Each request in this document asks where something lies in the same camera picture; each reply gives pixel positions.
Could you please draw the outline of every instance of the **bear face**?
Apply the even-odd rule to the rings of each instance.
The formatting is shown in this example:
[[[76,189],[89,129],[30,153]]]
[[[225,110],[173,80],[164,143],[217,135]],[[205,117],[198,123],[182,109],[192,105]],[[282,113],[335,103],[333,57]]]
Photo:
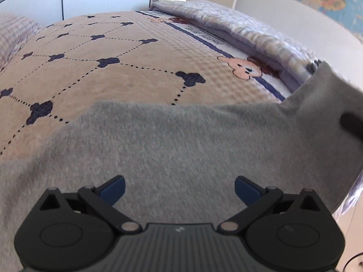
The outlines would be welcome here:
[[[154,22],[154,23],[170,22],[170,20],[169,20],[169,19],[167,19],[167,18],[154,18],[154,17],[148,17],[147,19],[149,19],[151,22]]]
[[[227,58],[219,56],[218,60],[228,63],[233,69],[233,74],[243,80],[249,80],[251,77],[262,77],[261,69],[251,61],[240,58]]]

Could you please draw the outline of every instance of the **beige quilted bedspread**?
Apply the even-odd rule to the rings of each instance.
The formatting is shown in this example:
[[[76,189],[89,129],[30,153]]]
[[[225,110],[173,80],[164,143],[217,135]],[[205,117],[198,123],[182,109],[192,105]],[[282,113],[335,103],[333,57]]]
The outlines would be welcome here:
[[[170,24],[186,22],[115,12],[68,19],[32,37],[0,73],[0,161],[28,158],[96,100],[279,102]]]

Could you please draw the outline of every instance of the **folded blanket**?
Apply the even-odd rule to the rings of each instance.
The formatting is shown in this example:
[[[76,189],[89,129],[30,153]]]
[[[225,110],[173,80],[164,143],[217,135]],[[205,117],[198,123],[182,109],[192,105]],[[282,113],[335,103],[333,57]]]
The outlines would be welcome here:
[[[206,26],[211,33],[213,30],[224,31],[253,50],[277,61],[287,71],[281,79],[292,92],[308,80],[313,63],[319,60],[313,51],[265,23],[210,1],[157,1],[150,9],[194,20],[198,27]],[[218,36],[231,43],[220,33]]]
[[[46,187],[74,192],[117,174],[127,186],[115,207],[143,225],[217,225],[245,207],[239,175],[289,193],[313,188],[334,212],[363,164],[363,144],[339,125],[345,111],[363,117],[363,94],[326,63],[280,104],[98,102],[28,162],[0,164],[0,271],[21,268],[13,238]]]

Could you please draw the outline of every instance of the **blue gripper pad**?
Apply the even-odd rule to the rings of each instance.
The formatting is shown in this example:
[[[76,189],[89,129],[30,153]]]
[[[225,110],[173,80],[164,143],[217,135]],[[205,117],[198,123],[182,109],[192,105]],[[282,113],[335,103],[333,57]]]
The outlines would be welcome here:
[[[126,181],[124,177],[119,177],[115,179],[113,183],[105,187],[99,194],[107,204],[113,206],[126,191]]]
[[[246,206],[259,200],[267,191],[243,176],[235,180],[235,194]]]

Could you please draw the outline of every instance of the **dotted line pattern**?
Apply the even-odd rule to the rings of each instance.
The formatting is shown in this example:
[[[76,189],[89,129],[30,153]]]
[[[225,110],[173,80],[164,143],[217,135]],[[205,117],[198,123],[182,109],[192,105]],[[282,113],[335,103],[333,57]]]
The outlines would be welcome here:
[[[136,48],[139,48],[141,45],[142,45],[142,43],[141,43],[139,46],[136,46],[135,48],[132,48],[132,49],[130,49],[130,50],[128,50],[128,51],[126,51],[126,52],[124,52],[124,53],[120,54],[120,55],[117,55],[116,57],[119,57],[119,56],[125,55],[126,53],[129,53],[129,52],[131,52],[132,50],[135,50]]]
[[[36,70],[38,70],[41,66],[43,66],[44,63],[42,63],[42,65],[38,66],[35,70],[33,70],[30,74],[26,75],[25,77],[21,78],[16,84],[19,84],[23,79],[25,79],[27,76],[30,76],[33,72],[35,72]]]
[[[186,89],[186,86],[183,86],[183,90],[180,90],[180,93],[184,92],[184,89]],[[178,94],[177,98],[174,99],[174,102],[171,105],[176,105],[176,102],[178,101],[178,98],[180,98],[182,95]]]
[[[119,29],[119,28],[121,28],[121,27],[123,27],[123,26],[118,26],[117,28],[115,28],[115,29],[113,29],[113,30],[110,30],[110,31],[108,31],[108,32],[103,33],[103,35],[106,35],[107,33],[112,32],[112,31],[115,31],[115,30],[117,30],[117,29]]]
[[[61,59],[69,59],[69,60],[74,60],[74,61],[97,61],[97,60],[94,60],[94,59],[75,59],[75,58],[69,58],[69,57],[66,57],[66,58],[61,58]]]
[[[43,36],[43,37],[40,37],[40,38],[34,38],[34,39],[30,39],[30,40],[28,40],[28,41],[32,41],[32,42],[37,42],[38,40],[41,40],[41,39],[46,39],[47,38],[47,36]]]
[[[10,67],[14,66],[15,64],[17,64],[21,59],[18,59],[17,62],[13,63],[13,64],[8,64],[6,67],[4,67],[1,72],[0,72],[0,76],[2,76]]]
[[[49,57],[48,55],[39,55],[39,54],[37,54],[37,55],[30,55],[30,56],[32,56],[32,57],[39,57],[39,56],[43,56],[43,57]]]
[[[40,47],[36,48],[33,52],[37,51],[37,50],[38,50],[39,48],[41,48],[41,47],[44,47],[45,45],[48,45],[49,43],[53,42],[55,39],[57,39],[57,38],[54,38],[54,39],[52,39],[51,41],[49,41],[48,43],[45,43],[44,45],[42,45],[42,46],[40,46]]]
[[[139,40],[132,40],[132,39],[121,39],[121,38],[110,38],[110,37],[105,37],[105,39],[125,40],[125,41],[139,41]]]
[[[58,28],[58,29],[56,29],[56,30],[54,30],[54,31],[51,31],[48,35],[50,35],[50,34],[52,34],[52,33],[56,32],[56,31],[59,31],[59,30],[61,30],[61,29],[63,29],[63,28],[64,28],[64,26],[61,26],[61,25],[55,25],[55,26],[60,26],[60,28]]]
[[[90,36],[83,36],[83,35],[72,35],[72,34],[69,34],[68,36],[74,36],[74,37],[85,37],[85,38],[89,38]]]
[[[50,114],[50,115],[48,115],[48,117],[52,117],[52,118],[54,118],[55,120],[58,120],[58,121],[60,121],[60,122],[63,122],[63,121],[64,121],[64,119],[62,119],[62,118],[60,118],[60,117],[58,117],[58,116],[53,116],[53,115],[51,115],[51,114]]]
[[[75,21],[74,23],[77,23],[77,22],[80,22],[80,21],[83,21],[83,20],[86,20],[86,19],[87,19],[87,16],[84,16],[84,15],[82,15],[82,16],[83,16],[83,18],[82,18],[82,19],[77,20],[77,21]]]
[[[156,68],[151,68],[151,67],[139,67],[139,66],[135,66],[133,64],[127,64],[127,63],[120,63],[121,65],[125,65],[125,66],[131,66],[131,67],[134,67],[134,68],[140,68],[142,70],[157,70],[157,71],[163,71],[163,70],[158,70]],[[170,73],[170,74],[174,74],[172,71],[167,71],[167,70],[164,70],[165,73]]]
[[[111,22],[97,22],[97,23],[92,23],[91,25],[94,25],[94,24],[104,24],[104,23],[117,23],[117,24],[119,24],[119,22],[111,21]],[[89,24],[86,24],[86,25],[79,24],[79,25],[82,26],[81,29],[84,28],[84,27],[86,27],[86,26],[90,26]]]
[[[29,103],[27,103],[27,102],[25,102],[25,101],[23,101],[23,100],[21,100],[21,99],[17,98],[16,96],[10,95],[9,97],[10,97],[11,99],[14,99],[15,101],[18,101],[18,102],[19,102],[19,103],[21,103],[21,104],[25,104],[26,106],[30,106],[30,104],[29,104]]]
[[[91,71],[87,72],[87,73],[86,73],[84,76],[82,76],[80,79],[77,79],[77,81],[75,81],[72,85],[68,86],[67,88],[64,88],[61,92],[57,93],[57,95],[61,95],[61,93],[62,93],[62,92],[66,91],[66,90],[68,90],[68,89],[70,89],[70,88],[72,88],[72,86],[76,85],[78,82],[80,82],[80,81],[81,81],[81,79],[82,79],[82,78],[86,77],[86,76],[87,76],[90,72],[93,72],[93,71],[94,71],[94,70],[91,70]]]
[[[75,24],[75,23],[78,23],[78,22],[80,22],[80,21],[83,21],[83,20],[86,20],[87,18],[86,17],[84,17],[84,18],[82,18],[82,19],[80,19],[80,20],[77,20],[77,21],[75,21],[75,22],[72,22],[72,24]]]
[[[81,19],[81,20],[79,20],[79,21],[76,21],[76,22],[74,22],[74,23],[78,23],[78,22],[80,22],[80,21],[83,21],[83,20],[86,20],[87,19],[87,17],[85,17],[85,18],[83,18],[83,19]]]
[[[74,47],[74,48],[71,48],[71,49],[69,49],[68,51],[65,51],[65,52],[63,52],[63,53],[67,53],[67,52],[69,52],[69,51],[71,51],[71,50],[73,50],[73,49],[76,49],[76,48],[78,48],[79,46],[82,46],[83,44],[86,44],[86,43],[88,43],[89,41],[91,41],[92,39],[90,39],[90,40],[88,40],[87,42],[84,42],[84,43],[82,43],[82,44],[79,44],[77,47]]]
[[[16,135],[18,134],[18,133],[20,133],[20,131],[21,131],[21,129],[19,129],[18,130],[18,132],[17,133],[15,133],[14,135],[13,135],[13,138],[11,139],[11,140],[9,140],[8,141],[8,145],[10,145],[11,144],[11,141],[16,137]]]

